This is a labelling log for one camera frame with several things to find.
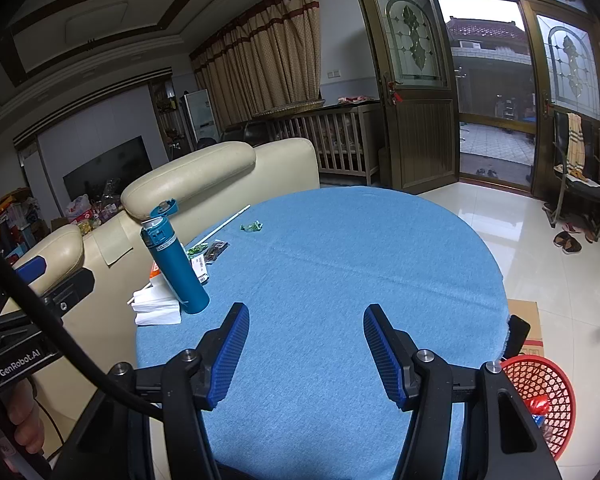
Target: teal water bottle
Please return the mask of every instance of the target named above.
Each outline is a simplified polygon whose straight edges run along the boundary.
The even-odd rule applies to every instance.
[[[167,218],[177,210],[174,199],[162,202],[151,211],[153,218],[142,222],[140,235],[182,309],[187,314],[197,314],[209,304],[209,296]]]

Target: beige curtain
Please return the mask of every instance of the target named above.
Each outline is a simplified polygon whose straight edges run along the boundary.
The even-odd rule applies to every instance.
[[[318,0],[264,0],[190,54],[220,128],[315,100],[320,91]]]

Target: white straw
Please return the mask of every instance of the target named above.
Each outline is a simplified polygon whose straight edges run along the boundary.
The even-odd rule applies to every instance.
[[[238,216],[240,216],[242,213],[244,213],[245,211],[247,211],[248,208],[251,207],[251,204],[248,204],[247,206],[243,207],[242,209],[240,209],[240,211],[238,211],[235,215],[233,215],[231,218],[229,218],[228,220],[225,220],[224,222],[222,222],[218,227],[216,227],[213,231],[211,231],[207,236],[205,236],[204,238],[202,238],[202,240],[200,240],[199,242],[193,244],[191,247],[195,247],[198,244],[201,244],[207,240],[209,240],[209,238],[211,238],[214,234],[216,234],[220,229],[222,229],[225,225],[227,225],[229,222],[231,222],[232,220],[235,220],[236,218],[238,218]],[[142,290],[145,290],[146,288],[148,288],[149,286],[151,286],[151,283],[147,283]],[[129,301],[126,302],[126,304],[130,305],[134,302],[134,299],[131,298]]]

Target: yellow towel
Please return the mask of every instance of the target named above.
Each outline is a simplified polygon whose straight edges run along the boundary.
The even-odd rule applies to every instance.
[[[578,114],[568,114],[569,116],[569,147],[567,149],[567,172],[579,178],[586,180],[582,174],[584,170],[584,162],[586,158],[584,150],[584,137],[582,136],[581,119]],[[558,173],[562,173],[562,165],[558,164],[555,167]]]

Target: flat screen tv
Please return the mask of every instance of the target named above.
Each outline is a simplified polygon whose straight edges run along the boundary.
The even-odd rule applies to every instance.
[[[104,185],[110,178],[120,179],[115,193],[122,193],[136,178],[151,170],[142,137],[136,137],[92,158],[63,179],[71,200],[86,193],[92,202],[96,202],[100,200]]]

